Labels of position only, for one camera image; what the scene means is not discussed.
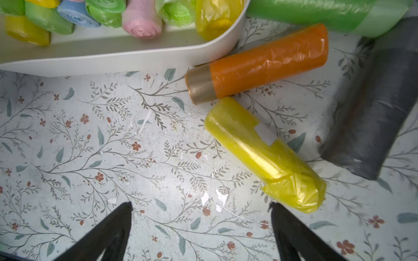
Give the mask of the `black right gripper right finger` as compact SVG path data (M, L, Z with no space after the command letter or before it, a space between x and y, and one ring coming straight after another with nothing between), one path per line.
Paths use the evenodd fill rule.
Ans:
M272 228L282 261L343 261L344 258L313 233L282 204L271 203Z

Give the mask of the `pink trash bag roll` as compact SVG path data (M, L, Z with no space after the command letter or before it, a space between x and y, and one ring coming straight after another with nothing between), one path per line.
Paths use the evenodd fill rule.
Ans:
M122 13L122 26L135 38L153 39L162 34L162 19L157 15L154 0L127 1Z

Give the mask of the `yellow trash bag roll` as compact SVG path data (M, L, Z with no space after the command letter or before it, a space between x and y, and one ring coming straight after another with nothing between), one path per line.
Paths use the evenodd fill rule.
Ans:
M50 32L32 23L26 16L5 16L6 34L16 40L38 46L50 44Z
M32 3L45 8L56 8L61 4L60 0L25 0L28 3Z
M198 34L206 41L214 40L235 23L243 7L241 0L197 0L195 25Z
M319 209L326 182L265 124L236 100L220 99L205 129L264 184L272 199L303 213Z

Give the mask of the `green labelled trash bag roll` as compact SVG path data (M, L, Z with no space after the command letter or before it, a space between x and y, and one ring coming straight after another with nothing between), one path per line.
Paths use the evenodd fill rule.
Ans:
M123 13L126 10L126 0L86 0L86 3L99 10L109 13Z

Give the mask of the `orange trash bag roll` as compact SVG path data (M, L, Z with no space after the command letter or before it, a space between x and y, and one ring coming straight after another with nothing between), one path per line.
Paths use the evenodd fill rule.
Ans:
M328 51L328 30L320 23L195 67L186 73L186 86L199 105L319 68Z

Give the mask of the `white blue trash bag roll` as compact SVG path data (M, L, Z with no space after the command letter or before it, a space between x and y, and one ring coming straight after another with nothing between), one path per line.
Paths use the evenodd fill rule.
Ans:
M100 27L100 23L87 12L85 1L61 1L57 7L57 12L61 17L77 26L86 28Z

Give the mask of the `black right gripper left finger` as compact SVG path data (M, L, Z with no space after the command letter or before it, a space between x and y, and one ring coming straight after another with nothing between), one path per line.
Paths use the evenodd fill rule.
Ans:
M122 261L132 226L132 203L124 202L57 261Z

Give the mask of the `light green trash bag roll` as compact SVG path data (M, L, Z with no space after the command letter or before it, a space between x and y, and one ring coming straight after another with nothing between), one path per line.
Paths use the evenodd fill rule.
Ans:
M121 13L110 13L107 11L103 11L88 3L86 3L86 10L92 18L94 18L97 22L106 27L122 27Z
M195 22L196 1L156 0L157 15L169 26L186 27Z
M0 10L3 15L25 16L25 1L0 0Z
M57 8L45 8L25 1L25 14L32 23L49 32L71 35L74 31L74 24L61 17Z

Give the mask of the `grey trash bag roll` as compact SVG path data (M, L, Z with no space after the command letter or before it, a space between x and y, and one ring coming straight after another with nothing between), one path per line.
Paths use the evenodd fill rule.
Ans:
M418 100L417 17L378 38L347 95L321 158L374 181Z

